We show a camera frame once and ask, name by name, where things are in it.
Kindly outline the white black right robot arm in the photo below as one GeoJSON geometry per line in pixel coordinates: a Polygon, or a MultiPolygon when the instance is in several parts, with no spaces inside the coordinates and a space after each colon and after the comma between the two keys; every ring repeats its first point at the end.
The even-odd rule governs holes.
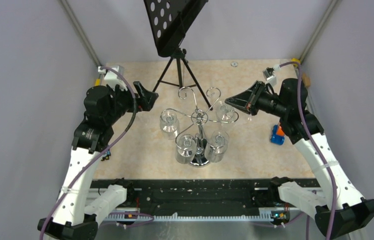
{"type": "Polygon", "coordinates": [[[259,111],[277,116],[293,146],[302,154],[323,191],[316,195],[288,177],[274,177],[268,200],[288,203],[315,220],[319,231],[333,240],[364,228],[374,218],[374,199],[365,198],[352,184],[331,150],[317,117],[306,110],[308,91],[301,80],[283,80],[279,93],[261,81],[229,97],[225,103],[255,116],[259,111]]]}

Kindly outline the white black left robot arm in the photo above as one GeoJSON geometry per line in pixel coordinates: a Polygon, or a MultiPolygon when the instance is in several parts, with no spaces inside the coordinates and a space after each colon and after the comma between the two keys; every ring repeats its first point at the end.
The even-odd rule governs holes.
{"type": "Polygon", "coordinates": [[[152,110],[159,95],[135,81],[132,85],[91,87],[83,101],[84,118],[74,131],[70,162],[58,199],[47,217],[39,220],[39,238],[92,240],[118,206],[135,201],[131,182],[119,179],[91,203],[87,196],[99,161],[117,142],[113,125],[125,113],[134,122],[138,112],[152,110]]]}

